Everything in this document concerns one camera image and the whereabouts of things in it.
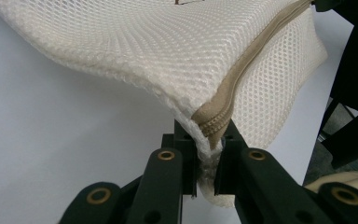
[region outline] white tabletop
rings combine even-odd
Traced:
[[[300,90],[268,148],[301,184],[351,25],[316,15],[330,58]],[[144,171],[173,116],[153,96],[58,65],[0,19],[0,224],[57,223],[86,186]],[[235,209],[185,197],[183,223],[240,223]]]

